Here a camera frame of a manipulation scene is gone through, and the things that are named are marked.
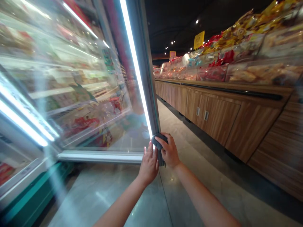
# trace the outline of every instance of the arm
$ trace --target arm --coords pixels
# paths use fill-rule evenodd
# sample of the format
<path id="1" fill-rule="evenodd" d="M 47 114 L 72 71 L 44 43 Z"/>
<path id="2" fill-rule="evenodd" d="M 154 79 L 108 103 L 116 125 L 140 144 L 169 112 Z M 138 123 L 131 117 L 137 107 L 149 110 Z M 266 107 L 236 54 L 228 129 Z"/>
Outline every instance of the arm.
<path id="1" fill-rule="evenodd" d="M 156 140 L 164 148 L 161 150 L 162 157 L 166 164 L 177 174 L 204 224 L 206 226 L 240 226 L 240 223 L 217 198 L 180 162 L 173 137 L 167 133 L 162 134 L 168 140 L 167 144 L 156 137 Z"/>
<path id="2" fill-rule="evenodd" d="M 124 226 L 129 214 L 138 202 L 144 189 L 156 178 L 158 174 L 159 163 L 157 160 L 157 153 L 158 149 L 155 149 L 155 152 L 153 152 L 151 142 L 149 143 L 147 151 L 146 147 L 144 147 L 144 155 L 138 176 L 96 222 L 94 227 Z"/>

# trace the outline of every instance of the aisle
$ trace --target aisle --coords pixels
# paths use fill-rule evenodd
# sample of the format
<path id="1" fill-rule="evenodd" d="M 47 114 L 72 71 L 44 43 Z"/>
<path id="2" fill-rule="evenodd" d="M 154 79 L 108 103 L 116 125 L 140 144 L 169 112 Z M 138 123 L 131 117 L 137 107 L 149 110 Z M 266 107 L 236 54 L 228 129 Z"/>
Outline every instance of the aisle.
<path id="1" fill-rule="evenodd" d="M 248 166 L 226 155 L 223 147 L 214 143 L 198 127 L 188 123 L 169 104 L 158 100 L 158 109 L 161 131 L 170 133 L 174 137 L 180 160 L 243 226 L 301 226 L 257 196 L 264 199 L 267 197 L 267 202 L 284 206 L 281 209 L 289 215 L 297 215 L 297 218 L 301 218 L 302 205 L 296 199 L 273 186 Z M 168 168 L 161 168 L 160 175 L 173 227 L 203 226 L 176 175 Z"/>
<path id="2" fill-rule="evenodd" d="M 181 161 L 243 226 L 301 226 L 273 208 L 279 206 L 280 210 L 288 211 L 289 216 L 296 216 L 300 203 L 226 155 L 222 147 L 213 144 L 167 103 L 164 105 L 159 100 L 157 103 L 161 130 L 174 137 Z M 206 138 L 207 145 L 200 138 Z M 45 219 L 41 226 L 92 226 L 138 172 L 139 166 L 134 165 L 87 164 L 56 214 L 46 217 L 52 219 L 50 224 Z M 144 191 L 125 226 L 172 225 L 203 226 L 203 223 L 178 178 L 169 168 L 161 167 L 160 174 Z"/>

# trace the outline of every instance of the tiled floor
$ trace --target tiled floor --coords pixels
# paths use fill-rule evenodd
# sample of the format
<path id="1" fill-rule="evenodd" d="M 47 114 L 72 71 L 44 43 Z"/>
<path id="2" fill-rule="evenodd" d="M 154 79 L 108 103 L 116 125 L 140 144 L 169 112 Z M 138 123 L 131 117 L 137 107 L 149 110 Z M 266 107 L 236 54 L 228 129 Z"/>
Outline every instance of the tiled floor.
<path id="1" fill-rule="evenodd" d="M 158 101 L 158 109 L 161 130 L 175 138 L 181 161 L 243 226 L 301 226 L 302 203 L 229 156 L 167 103 Z M 92 226 L 138 171 L 132 165 L 87 164 L 41 226 Z M 159 172 L 125 226 L 203 226 L 176 175 L 165 167 Z"/>

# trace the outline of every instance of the hand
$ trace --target hand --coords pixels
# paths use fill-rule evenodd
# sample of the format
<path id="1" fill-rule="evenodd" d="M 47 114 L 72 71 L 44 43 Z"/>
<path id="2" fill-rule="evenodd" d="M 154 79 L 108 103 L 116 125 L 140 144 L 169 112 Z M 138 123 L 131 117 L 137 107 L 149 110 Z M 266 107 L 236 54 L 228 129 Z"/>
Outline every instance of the hand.
<path id="1" fill-rule="evenodd" d="M 162 145 L 163 149 L 161 150 L 162 158 L 166 162 L 166 164 L 174 169 L 180 162 L 177 147 L 174 141 L 174 138 L 165 132 L 161 133 L 162 135 L 167 137 L 168 144 L 160 139 L 159 137 L 155 137 L 155 139 Z"/>
<path id="2" fill-rule="evenodd" d="M 152 143 L 149 142 L 148 149 L 144 147 L 144 155 L 142 158 L 142 163 L 140 166 L 139 174 L 137 176 L 138 180 L 147 187 L 158 174 L 159 162 L 158 162 L 158 149 L 155 148 L 153 152 Z"/>

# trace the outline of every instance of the yellow sign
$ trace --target yellow sign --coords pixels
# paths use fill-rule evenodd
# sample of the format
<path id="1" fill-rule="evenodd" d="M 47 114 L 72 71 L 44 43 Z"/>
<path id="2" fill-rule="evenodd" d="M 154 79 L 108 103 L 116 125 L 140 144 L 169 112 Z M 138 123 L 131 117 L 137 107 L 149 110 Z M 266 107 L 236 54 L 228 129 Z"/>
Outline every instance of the yellow sign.
<path id="1" fill-rule="evenodd" d="M 195 41 L 193 43 L 193 49 L 198 49 L 200 46 L 203 45 L 204 33 L 205 33 L 205 31 L 200 32 L 198 35 L 195 36 Z"/>
<path id="2" fill-rule="evenodd" d="M 169 56 L 171 57 L 171 56 L 176 56 L 176 52 L 175 51 L 170 51 L 169 52 Z"/>

